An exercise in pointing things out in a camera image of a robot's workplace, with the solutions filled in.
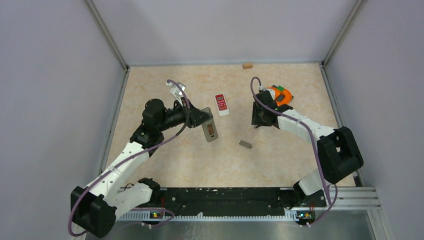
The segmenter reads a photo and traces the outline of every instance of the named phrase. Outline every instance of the gray block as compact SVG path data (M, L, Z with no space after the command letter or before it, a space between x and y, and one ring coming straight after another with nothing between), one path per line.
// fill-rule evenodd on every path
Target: gray block
M240 140L240 142L238 144L240 144L243 147L248 148L248 149L251 149L252 148L252 144L250 144L250 143L248 143L246 141L243 141L243 140Z

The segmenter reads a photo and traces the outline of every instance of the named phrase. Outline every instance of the small wooden block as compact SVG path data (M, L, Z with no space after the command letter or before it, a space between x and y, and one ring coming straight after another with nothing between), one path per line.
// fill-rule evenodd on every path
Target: small wooden block
M251 68L253 68L253 62L243 63L243 69L251 69Z

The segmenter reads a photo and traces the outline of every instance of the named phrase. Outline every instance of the speckled table surface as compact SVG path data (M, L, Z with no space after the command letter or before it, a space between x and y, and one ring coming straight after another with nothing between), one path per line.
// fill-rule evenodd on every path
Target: speckled table surface
M275 127L251 125L253 97L250 80L257 76L264 87L281 85L294 96L294 109L331 127L336 120L319 65L254 64L132 67L113 134L109 165L140 125L145 103L161 99L171 108L174 98L166 80L186 85L185 92L199 109L210 107L219 138L206 142L201 127L189 129L160 147L134 170L128 183L153 178L163 187L289 187L317 168L310 144ZM214 95L223 93L230 114L219 116ZM163 132L171 137L179 126ZM244 140L253 145L239 145ZM354 186L352 176L339 186Z

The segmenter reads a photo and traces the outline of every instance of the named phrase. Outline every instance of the small rectangular block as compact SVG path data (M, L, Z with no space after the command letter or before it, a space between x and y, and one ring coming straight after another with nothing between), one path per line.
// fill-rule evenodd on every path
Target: small rectangular block
M246 141L243 141L243 140L240 140L240 142L238 144L240 144L241 146L243 146L245 148L248 148L248 149L251 149L252 148L252 144L250 144L250 143L248 143Z
M243 63L243 69L251 69L251 68L253 68L253 62Z

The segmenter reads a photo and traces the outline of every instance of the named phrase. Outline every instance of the orange object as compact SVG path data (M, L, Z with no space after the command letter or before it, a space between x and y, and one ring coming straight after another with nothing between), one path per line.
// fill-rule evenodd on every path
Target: orange object
M253 68L253 62L243 63L243 69L251 69L251 68Z
M275 92L274 101L277 103L278 107L283 104L289 104L293 99L293 96L289 92L289 90L285 89L282 86L271 86L267 87L267 89L271 89Z

